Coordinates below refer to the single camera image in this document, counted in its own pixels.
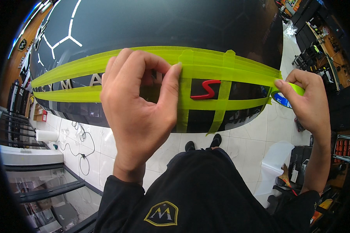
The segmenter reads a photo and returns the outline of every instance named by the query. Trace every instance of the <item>fingernail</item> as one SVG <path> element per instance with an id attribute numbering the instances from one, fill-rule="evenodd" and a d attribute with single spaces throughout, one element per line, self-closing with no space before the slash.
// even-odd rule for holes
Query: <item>fingernail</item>
<path id="1" fill-rule="evenodd" d="M 277 88 L 280 88 L 280 87 L 283 86 L 283 80 L 281 80 L 281 79 L 276 79 L 276 80 L 274 81 L 274 84 L 275 84 L 275 86 L 276 86 Z"/>
<path id="2" fill-rule="evenodd" d="M 182 67 L 182 62 L 178 62 L 176 65 L 177 65 L 177 67 L 176 67 L 176 73 L 177 73 L 177 75 L 180 75 L 181 67 Z"/>

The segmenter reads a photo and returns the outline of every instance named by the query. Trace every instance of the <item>black shoe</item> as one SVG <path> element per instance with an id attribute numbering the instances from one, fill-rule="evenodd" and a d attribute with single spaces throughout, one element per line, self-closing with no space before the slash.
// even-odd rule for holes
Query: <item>black shoe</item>
<path id="1" fill-rule="evenodd" d="M 194 146 L 194 142 L 192 142 L 192 141 L 187 142 L 187 144 L 185 146 L 186 146 L 185 147 L 186 152 L 196 150 L 196 147 Z"/>
<path id="2" fill-rule="evenodd" d="M 218 146 L 220 146 L 221 143 L 222 143 L 222 137 L 220 136 L 219 133 L 217 133 L 214 136 L 213 141 L 210 144 L 210 147 L 218 147 Z"/>

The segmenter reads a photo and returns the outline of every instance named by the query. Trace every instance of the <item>m logo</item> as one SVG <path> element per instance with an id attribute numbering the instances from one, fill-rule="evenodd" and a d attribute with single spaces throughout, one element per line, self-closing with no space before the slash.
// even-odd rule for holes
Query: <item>m logo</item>
<path id="1" fill-rule="evenodd" d="M 23 39 L 21 43 L 19 43 L 18 50 L 23 51 L 26 48 L 27 40 Z"/>
<path id="2" fill-rule="evenodd" d="M 169 201 L 163 201 L 153 206 L 144 221 L 157 227 L 177 226 L 179 209 Z"/>

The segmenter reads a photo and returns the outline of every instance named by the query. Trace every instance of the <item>wooden wall panel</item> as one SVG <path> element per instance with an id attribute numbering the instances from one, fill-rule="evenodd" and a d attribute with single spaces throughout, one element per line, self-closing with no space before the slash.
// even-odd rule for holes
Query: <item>wooden wall panel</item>
<path id="1" fill-rule="evenodd" d="M 28 46 L 31 43 L 31 41 L 35 38 L 36 32 L 41 22 L 43 21 L 44 17 L 48 14 L 51 8 L 52 6 L 48 7 L 48 9 L 44 13 L 41 13 L 41 11 L 37 13 L 37 15 L 32 19 L 30 24 L 27 26 L 23 35 L 17 41 L 17 44 L 14 46 L 3 75 L 1 91 L 0 91 L 0 106 L 5 108 L 7 107 L 8 95 L 9 95 L 9 91 L 12 83 L 16 79 L 18 79 L 20 85 L 22 84 L 22 80 L 19 77 L 20 68 L 18 67 L 19 67 L 19 64 L 21 63 L 22 57 L 25 56 L 26 49 L 24 49 L 23 51 L 19 51 L 18 50 L 19 43 L 23 39 L 27 40 L 26 46 Z"/>

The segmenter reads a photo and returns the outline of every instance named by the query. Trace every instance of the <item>black cable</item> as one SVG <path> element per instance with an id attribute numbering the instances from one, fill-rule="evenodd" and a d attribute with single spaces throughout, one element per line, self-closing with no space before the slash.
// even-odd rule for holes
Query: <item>black cable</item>
<path id="1" fill-rule="evenodd" d="M 82 153 L 77 153 L 77 154 L 75 155 L 75 154 L 71 151 L 71 147 L 70 147 L 70 144 L 69 144 L 69 143 L 66 143 L 66 144 L 65 144 L 65 147 L 62 149 L 61 145 L 59 144 L 60 141 L 58 141 L 58 142 L 57 142 L 57 146 L 60 147 L 60 149 L 61 149 L 62 151 L 65 151 L 65 150 L 66 150 L 66 146 L 69 145 L 70 152 L 71 152 L 71 154 L 72 154 L 73 156 L 81 155 L 81 158 L 79 159 L 79 168 L 80 168 L 80 171 L 82 172 L 82 174 L 85 175 L 85 176 L 87 176 L 87 175 L 89 174 L 89 170 L 90 170 L 90 164 L 89 164 L 89 161 L 88 161 L 87 157 L 90 156 L 91 154 L 93 154 L 93 153 L 95 152 L 95 150 L 96 150 L 95 142 L 93 141 L 92 135 L 91 135 L 89 132 L 85 132 L 83 126 L 82 126 L 80 123 L 74 122 L 74 121 L 73 121 L 73 122 L 71 122 L 71 125 L 75 128 L 75 130 L 78 130 L 78 129 L 80 128 L 82 134 L 79 136 L 79 139 L 80 139 L 81 142 L 84 142 L 84 140 L 85 140 L 86 137 L 87 137 L 87 136 L 86 136 L 87 133 L 89 134 L 89 136 L 91 137 L 92 143 L 93 143 L 93 151 L 92 151 L 91 153 L 89 153 L 88 155 L 85 155 L 85 154 L 82 154 Z M 83 159 L 86 159 L 86 160 L 87 160 L 87 163 L 88 163 L 88 172 L 87 172 L 87 174 L 84 174 L 84 172 L 83 172 L 83 170 L 82 170 L 82 166 L 81 166 L 82 158 L 83 158 Z"/>

